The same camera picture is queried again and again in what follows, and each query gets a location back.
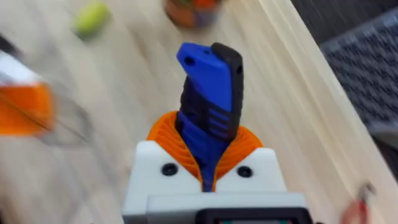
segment black screw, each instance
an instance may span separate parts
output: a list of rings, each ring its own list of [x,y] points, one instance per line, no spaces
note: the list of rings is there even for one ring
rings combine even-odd
[[[238,168],[238,175],[244,178],[253,176],[253,170],[248,166],[241,166]]]
[[[164,164],[162,167],[162,174],[165,176],[173,176],[178,172],[178,167],[174,163]]]

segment light wooden surface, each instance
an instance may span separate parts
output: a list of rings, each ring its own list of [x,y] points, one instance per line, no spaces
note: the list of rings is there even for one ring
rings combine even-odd
[[[160,1],[106,0],[113,18],[90,43],[70,21],[88,0],[2,0],[0,32],[54,88],[82,105],[91,144],[62,148],[0,139],[0,199],[13,223],[122,223],[135,145],[179,107],[182,42],[222,42],[244,57],[241,124],[275,149],[290,191],[315,220],[338,223],[364,180],[372,223],[398,219],[398,188],[289,0],[229,0],[217,23],[180,30]]]

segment screw hole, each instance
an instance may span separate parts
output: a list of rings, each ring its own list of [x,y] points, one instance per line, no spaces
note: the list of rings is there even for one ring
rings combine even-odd
[[[248,166],[241,166],[238,168],[238,175],[244,178],[250,178],[253,176],[253,170]]]
[[[238,67],[238,69],[236,69],[236,73],[237,73],[238,75],[240,75],[240,74],[242,74],[242,72],[243,72],[243,67],[242,67],[242,65],[240,65],[240,66]]]
[[[186,57],[186,58],[184,59],[184,63],[185,63],[186,65],[188,65],[188,66],[193,66],[193,65],[195,64],[195,61],[194,61],[194,59],[191,58],[191,57]]]
[[[178,167],[174,163],[164,164],[162,167],[162,174],[170,177],[175,175],[178,172]]]

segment wooden plank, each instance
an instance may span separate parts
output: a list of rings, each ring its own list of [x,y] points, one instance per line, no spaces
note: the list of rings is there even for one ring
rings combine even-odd
[[[372,223],[398,218],[397,184],[288,0],[227,1],[216,24],[195,32],[176,28],[157,1],[107,0],[113,17],[86,44],[70,21],[88,1],[6,2],[4,15],[19,22],[3,20],[0,30],[92,128],[73,149],[1,139],[1,192],[20,223],[122,223],[135,144],[178,109],[185,74],[175,54],[186,41],[242,53],[241,123],[275,149],[288,189],[305,194],[316,220],[338,223],[364,180],[379,192]]]

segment green object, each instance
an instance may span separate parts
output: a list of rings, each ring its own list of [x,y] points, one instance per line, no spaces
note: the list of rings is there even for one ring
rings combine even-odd
[[[96,35],[110,17],[108,7],[102,2],[95,1],[87,4],[73,21],[73,28],[81,38]]]

